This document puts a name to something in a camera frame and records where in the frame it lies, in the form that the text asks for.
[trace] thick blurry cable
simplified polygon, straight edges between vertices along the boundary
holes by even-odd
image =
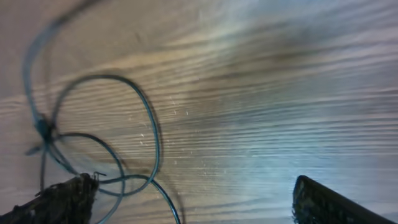
[[[152,114],[152,111],[150,110],[150,106],[145,99],[145,96],[142,94],[140,89],[130,80],[127,78],[118,76],[118,75],[110,75],[110,74],[101,74],[101,75],[88,75],[85,77],[81,77],[73,82],[71,82],[58,96],[57,101],[55,103],[54,110],[52,112],[52,115],[49,119],[45,118],[44,115],[40,114],[37,110],[37,107],[35,105],[34,97],[32,94],[32,82],[30,79],[30,71],[32,68],[32,65],[34,63],[34,60],[36,56],[39,54],[39,52],[43,49],[43,47],[46,45],[46,43],[59,31],[61,26],[69,22],[76,14],[79,12],[89,8],[91,5],[94,3],[97,3],[101,0],[86,0],[80,3],[79,5],[75,6],[71,11],[66,13],[65,15],[60,16],[58,19],[54,20],[50,25],[47,26],[37,37],[34,39],[33,43],[30,45],[25,59],[22,64],[22,76],[24,80],[24,88],[25,88],[25,93],[26,97],[28,99],[29,106],[32,110],[32,119],[35,124],[36,130],[39,132],[40,136],[42,137],[42,144],[40,146],[34,147],[30,149],[26,154],[32,155],[35,154],[36,152],[42,151],[42,161],[41,161],[41,166],[40,166],[40,191],[45,188],[44,184],[44,176],[45,176],[45,161],[47,157],[47,153],[49,156],[58,164],[60,167],[67,172],[78,175],[78,172],[70,165],[70,163],[66,160],[66,158],[63,156],[63,154],[58,150],[57,146],[55,145],[55,142],[58,140],[61,140],[63,138],[70,138],[70,137],[80,137],[80,138],[88,138],[90,140],[93,140],[94,142],[97,142],[101,146],[103,146],[112,156],[116,164],[118,165],[119,172],[120,172],[120,177],[115,178],[115,179],[109,179],[109,180],[101,180],[99,183],[100,184],[112,184],[116,182],[121,182],[121,191],[118,192],[111,192],[108,190],[104,190],[99,188],[99,191],[104,194],[112,195],[117,197],[117,201],[114,204],[113,208],[103,217],[98,223],[104,223],[106,220],[110,218],[110,216],[116,211],[118,208],[119,204],[121,203],[121,200],[123,197],[134,195],[144,188],[146,188],[149,184],[152,184],[164,197],[168,205],[170,206],[170,209],[173,213],[174,219],[177,224],[180,224],[181,221],[178,217],[177,210],[175,209],[175,206],[173,202],[171,201],[170,197],[166,194],[165,190],[154,180],[154,177],[158,171],[159,168],[159,161],[160,161],[160,143],[159,143],[159,136],[157,132],[157,125],[155,122],[154,115]],[[131,88],[133,88],[136,93],[139,95],[140,99],[142,100],[142,103],[144,104],[148,117],[150,119],[151,125],[152,125],[152,130],[154,132],[154,139],[155,139],[155,165],[154,168],[150,174],[150,176],[145,176],[145,175],[124,175],[123,167],[121,165],[121,162],[116,155],[116,153],[112,150],[112,148],[107,145],[104,141],[101,139],[90,135],[86,133],[59,133],[57,130],[57,116],[58,112],[60,110],[61,104],[63,99],[68,95],[68,93],[74,89],[77,85],[83,83],[83,82],[88,82],[90,80],[96,80],[96,79],[107,79],[107,80],[116,80],[122,83],[127,84]],[[137,188],[136,190],[132,190],[130,192],[125,192],[126,188],[126,180],[128,179],[142,179],[145,180],[145,183]]]

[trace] wood grain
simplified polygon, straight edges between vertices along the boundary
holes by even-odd
[[[23,155],[39,136],[21,58],[77,2],[0,1],[1,213],[39,189],[39,157]],[[136,82],[162,131],[157,180],[185,223],[292,223],[300,174],[398,222],[397,61],[395,1],[108,0],[62,29],[32,79],[43,113],[76,77],[115,73]],[[144,107],[121,83],[73,90],[58,126],[104,139],[131,173],[147,174],[154,163]],[[62,149],[80,171],[117,175],[92,142],[69,139]],[[48,184],[68,177],[49,162]],[[95,218],[114,201],[99,195]],[[148,187],[109,222],[173,218]]]

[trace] wire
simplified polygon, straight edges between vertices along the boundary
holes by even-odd
[[[30,156],[39,151],[42,151],[42,161],[41,161],[41,165],[40,165],[40,191],[41,191],[45,188],[44,177],[45,177],[45,161],[46,161],[47,154],[62,169],[64,169],[65,171],[67,171],[71,174],[78,175],[78,172],[70,165],[68,160],[63,156],[63,154],[60,152],[58,147],[55,145],[56,141],[62,140],[64,138],[80,137],[80,138],[87,138],[94,142],[97,142],[111,154],[115,163],[118,165],[118,169],[120,172],[120,177],[115,178],[115,179],[109,179],[109,180],[101,180],[99,182],[100,185],[121,182],[120,193],[111,192],[111,191],[99,188],[99,191],[101,193],[115,196],[118,199],[117,199],[116,203],[114,204],[113,208],[98,223],[102,224],[102,223],[106,222],[111,217],[111,215],[119,207],[123,197],[134,195],[134,194],[140,192],[141,190],[144,190],[144,188],[146,188],[149,184],[152,184],[163,195],[163,198],[168,203],[168,205],[173,213],[175,222],[177,224],[181,224],[181,221],[178,217],[177,209],[175,208],[171,198],[167,195],[166,191],[154,180],[155,175],[156,175],[157,171],[159,170],[159,161],[160,161],[160,142],[159,142],[158,129],[157,129],[157,124],[155,122],[154,115],[150,109],[149,103],[146,100],[144,94],[137,87],[137,85],[135,85],[129,79],[121,77],[119,75],[109,75],[109,74],[88,75],[88,76],[81,77],[81,78],[71,82],[61,92],[61,94],[58,96],[58,98],[55,102],[55,107],[53,109],[51,118],[49,120],[46,119],[46,117],[44,115],[39,113],[39,111],[37,110],[37,107],[35,105],[35,100],[34,100],[34,97],[32,94],[32,81],[30,79],[30,71],[34,64],[35,58],[40,53],[40,51],[43,49],[43,47],[46,45],[46,43],[60,30],[61,26],[63,26],[67,22],[69,22],[70,19],[72,19],[76,14],[78,14],[78,12],[85,10],[89,6],[91,6],[94,3],[97,3],[99,1],[100,0],[83,1],[81,4],[74,7],[72,10],[70,10],[65,15],[60,16],[58,19],[54,20],[49,26],[47,26],[47,28],[45,28],[41,33],[39,33],[39,35],[37,35],[37,37],[34,39],[34,41],[31,43],[30,47],[28,48],[28,51],[27,51],[24,61],[22,63],[22,77],[23,77],[23,81],[24,81],[25,94],[26,94],[30,109],[32,111],[32,119],[34,121],[35,128],[36,128],[37,132],[40,134],[40,136],[42,138],[42,145],[33,147],[32,149],[30,149],[29,151],[26,152],[26,155]],[[63,134],[61,134],[61,133],[59,133],[56,124],[57,124],[58,112],[60,111],[63,99],[77,85],[79,85],[83,82],[88,82],[90,80],[97,80],[97,79],[116,80],[116,81],[127,84],[128,86],[130,86],[132,89],[134,89],[136,91],[136,93],[139,95],[142,103],[144,104],[147,114],[148,114],[148,117],[150,119],[151,125],[152,125],[152,130],[154,132],[154,141],[155,141],[155,165],[153,167],[152,172],[150,173],[150,176],[138,175],[138,174],[124,175],[124,170],[121,165],[120,158],[118,158],[118,156],[112,150],[112,148],[108,144],[106,144],[104,141],[102,141],[101,139],[99,139],[91,134],[86,134],[86,133],[63,133]],[[139,188],[126,193],[125,192],[126,180],[128,180],[128,179],[143,179],[143,180],[145,180],[145,183],[142,184]]]

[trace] wooden table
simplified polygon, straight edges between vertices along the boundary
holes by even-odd
[[[39,190],[40,156],[24,155],[40,138],[22,58],[77,2],[0,2],[0,213]],[[185,223],[292,223],[300,174],[398,222],[397,72],[396,1],[107,0],[60,31],[32,79],[45,114],[77,77],[114,73],[136,82],[161,128],[156,179]],[[58,127],[104,139],[129,173],[152,169],[150,122],[126,85],[79,86]],[[66,145],[79,171],[118,175],[99,146],[76,138]],[[47,185],[70,177],[48,161]],[[115,200],[98,195],[93,219]],[[173,222],[153,187],[125,198],[109,221]]]

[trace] cable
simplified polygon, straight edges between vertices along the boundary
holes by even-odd
[[[58,147],[55,145],[56,141],[59,141],[63,138],[70,138],[70,137],[81,137],[81,138],[88,138],[101,146],[103,146],[112,156],[116,164],[118,165],[118,169],[120,172],[120,177],[115,178],[115,179],[109,179],[109,180],[101,180],[99,183],[100,185],[102,184],[112,184],[116,182],[121,182],[121,191],[120,193],[117,192],[111,192],[105,189],[99,188],[99,191],[101,193],[107,194],[107,195],[112,195],[117,197],[117,201],[114,204],[113,208],[98,222],[99,224],[104,223],[106,220],[108,220],[111,215],[116,211],[116,209],[119,207],[119,204],[121,203],[121,200],[123,197],[127,197],[130,195],[134,195],[141,190],[144,190],[149,184],[152,184],[162,195],[163,198],[166,200],[168,203],[175,222],[177,224],[181,224],[181,221],[178,217],[177,209],[175,208],[171,198],[167,195],[166,191],[154,180],[155,175],[157,171],[159,170],[159,161],[160,161],[160,142],[159,142],[159,135],[158,135],[158,130],[157,130],[157,124],[155,122],[154,115],[152,114],[152,111],[150,109],[149,103],[146,100],[144,94],[140,91],[140,89],[129,79],[121,77],[119,75],[109,75],[109,74],[103,74],[103,75],[88,75],[85,77],[78,78],[77,80],[71,82],[58,96],[56,102],[55,102],[55,107],[52,112],[51,118],[48,120],[44,115],[40,114],[39,111],[37,110],[37,107],[35,105],[35,100],[32,94],[32,82],[30,79],[30,71],[31,68],[34,64],[35,58],[39,54],[39,52],[43,49],[43,47],[46,45],[46,43],[60,30],[61,26],[66,24],[67,22],[70,21],[76,14],[78,14],[80,11],[85,10],[86,8],[90,7],[94,3],[99,2],[100,0],[86,0],[83,1],[81,4],[77,5],[74,7],[72,10],[70,10],[68,13],[65,15],[60,16],[58,19],[54,20],[47,28],[45,28],[37,37],[34,39],[34,41],[31,43],[30,47],[28,48],[28,51],[26,53],[26,56],[24,58],[24,61],[22,63],[22,77],[24,81],[24,89],[25,89],[25,94],[28,100],[28,104],[30,106],[30,109],[32,111],[32,119],[35,124],[35,128],[37,132],[40,134],[42,138],[42,145],[33,147],[29,151],[26,152],[26,155],[30,156],[33,155],[39,151],[42,151],[42,161],[40,165],[40,191],[43,190],[45,187],[45,161],[47,154],[52,158],[62,169],[65,171],[78,175],[78,172],[70,165],[68,160],[63,156],[63,154],[60,152]],[[73,90],[77,85],[83,83],[83,82],[88,82],[90,80],[96,80],[96,79],[107,79],[107,80],[116,80],[122,83],[127,84],[130,86],[132,89],[135,90],[135,92],[139,95],[142,103],[144,104],[148,117],[150,119],[151,125],[152,125],[152,130],[154,132],[154,141],[155,141],[155,165],[154,168],[150,174],[150,176],[145,176],[145,175],[124,175],[124,170],[121,165],[120,159],[116,155],[116,153],[112,150],[112,148],[106,144],[104,141],[101,139],[91,135],[91,134],[86,134],[86,133],[64,133],[61,134],[59,133],[57,129],[57,116],[58,112],[60,111],[62,101],[63,99],[69,94],[71,90]],[[136,190],[132,190],[130,192],[125,193],[125,188],[126,188],[126,180],[128,179],[143,179],[145,180],[145,183],[142,184],[139,188]]]

